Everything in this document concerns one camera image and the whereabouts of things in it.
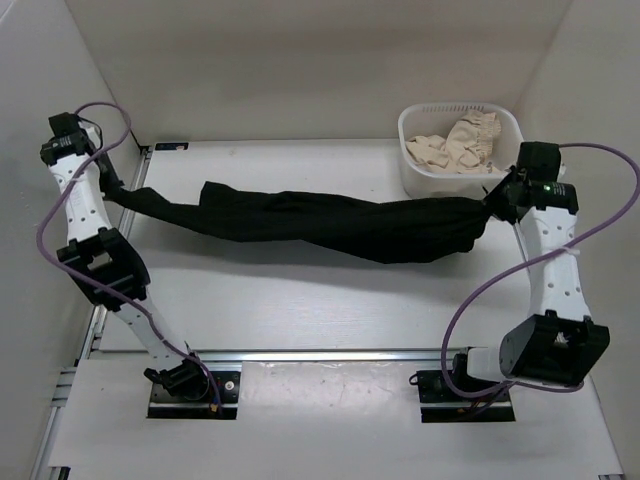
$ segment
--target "white laundry basket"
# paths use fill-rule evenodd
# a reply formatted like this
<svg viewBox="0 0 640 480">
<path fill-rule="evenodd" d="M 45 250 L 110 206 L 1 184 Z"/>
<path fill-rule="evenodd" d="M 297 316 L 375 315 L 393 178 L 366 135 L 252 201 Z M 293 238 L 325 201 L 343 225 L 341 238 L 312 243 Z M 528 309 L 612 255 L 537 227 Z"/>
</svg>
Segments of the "white laundry basket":
<svg viewBox="0 0 640 480">
<path fill-rule="evenodd" d="M 490 103 L 443 102 L 423 103 L 407 108 L 398 119 L 400 134 L 400 175 L 404 189 L 411 198 L 461 196 L 481 199 L 491 191 L 504 175 L 432 173 L 418 167 L 405 142 L 417 135 L 440 135 L 447 138 L 455 123 L 467 110 L 484 113 L 496 112 L 502 124 L 502 133 L 494 141 L 491 162 L 500 170 L 513 165 L 518 159 L 522 133 L 515 117 L 507 110 Z"/>
</svg>

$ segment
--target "white floor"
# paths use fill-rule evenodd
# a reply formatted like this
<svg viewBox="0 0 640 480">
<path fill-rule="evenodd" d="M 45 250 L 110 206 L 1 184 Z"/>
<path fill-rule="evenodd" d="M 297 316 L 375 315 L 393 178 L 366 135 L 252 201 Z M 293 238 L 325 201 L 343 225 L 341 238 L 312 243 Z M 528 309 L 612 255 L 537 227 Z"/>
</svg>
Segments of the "white floor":
<svg viewBox="0 0 640 480">
<path fill-rule="evenodd" d="M 156 152 L 146 184 L 197 202 L 205 180 L 276 192 L 406 198 L 396 141 L 216 142 Z M 198 350 L 440 346 L 457 305 L 520 261 L 510 227 L 490 222 L 469 254 L 384 266 L 302 242 L 239 245 L 142 216 L 131 240 L 152 294 Z M 527 312 L 526 275 L 487 292 L 454 345 L 497 343 Z M 515 423 L 420 423 L 416 363 L 245 362 L 236 421 L 149 420 L 148 356 L 109 318 L 82 361 L 50 458 L 71 480 L 597 479 L 620 473 L 591 381 L 556 395 L 514 389 Z"/>
</svg>

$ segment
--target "beige cloth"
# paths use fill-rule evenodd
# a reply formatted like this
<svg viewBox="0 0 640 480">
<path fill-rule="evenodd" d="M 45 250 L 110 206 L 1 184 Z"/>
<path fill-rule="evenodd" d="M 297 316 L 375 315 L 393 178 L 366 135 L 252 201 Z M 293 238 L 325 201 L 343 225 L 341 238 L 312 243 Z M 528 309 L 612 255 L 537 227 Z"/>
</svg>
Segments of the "beige cloth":
<svg viewBox="0 0 640 480">
<path fill-rule="evenodd" d="M 434 173 L 500 173 L 489 160 L 502 126 L 495 113 L 469 110 L 445 140 L 439 135 L 406 142 L 415 163 Z"/>
</svg>

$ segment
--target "black cloth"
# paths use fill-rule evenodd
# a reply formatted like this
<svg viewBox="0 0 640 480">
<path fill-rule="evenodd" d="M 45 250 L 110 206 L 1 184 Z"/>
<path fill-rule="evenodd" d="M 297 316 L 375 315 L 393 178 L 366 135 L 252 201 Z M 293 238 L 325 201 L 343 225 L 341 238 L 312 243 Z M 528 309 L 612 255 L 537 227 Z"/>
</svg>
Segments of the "black cloth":
<svg viewBox="0 0 640 480">
<path fill-rule="evenodd" d="M 324 193 L 242 192 L 211 182 L 198 205 L 171 203 L 147 187 L 110 192 L 107 199 L 225 240 L 305 240 L 380 263 L 425 263 L 468 252 L 490 216 L 482 202 L 468 198 L 377 204 Z"/>
</svg>

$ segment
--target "gray wall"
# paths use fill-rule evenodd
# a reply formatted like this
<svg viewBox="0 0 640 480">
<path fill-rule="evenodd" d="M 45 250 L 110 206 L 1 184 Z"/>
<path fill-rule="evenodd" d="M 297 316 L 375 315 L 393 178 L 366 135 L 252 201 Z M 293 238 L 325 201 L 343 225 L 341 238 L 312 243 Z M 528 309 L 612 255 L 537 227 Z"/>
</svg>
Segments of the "gray wall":
<svg viewBox="0 0 640 480">
<path fill-rule="evenodd" d="M 388 138 L 415 103 L 513 107 L 569 0 L 67 0 L 136 135 Z"/>
<path fill-rule="evenodd" d="M 72 364 L 89 312 L 71 281 L 35 248 L 35 227 L 57 198 L 56 184 L 38 155 L 50 137 L 47 118 L 111 98 L 62 0 L 9 3 L 0 1 L 3 480 L 28 477 L 58 372 Z M 107 138 L 122 131 L 121 120 L 111 112 L 96 109 L 87 116 L 104 126 Z M 133 141 L 113 159 L 123 178 L 130 178 L 138 159 Z M 64 219 L 57 218 L 47 243 L 55 250 L 65 239 Z"/>
<path fill-rule="evenodd" d="M 640 159 L 640 3 L 580 0 L 516 110 L 525 138 L 593 141 Z M 633 174 L 622 161 L 587 150 L 564 154 L 578 189 L 582 231 L 628 200 Z M 612 343 L 594 370 L 605 417 L 629 478 L 640 478 L 640 208 L 581 247 L 580 274 L 594 320 Z"/>
</svg>

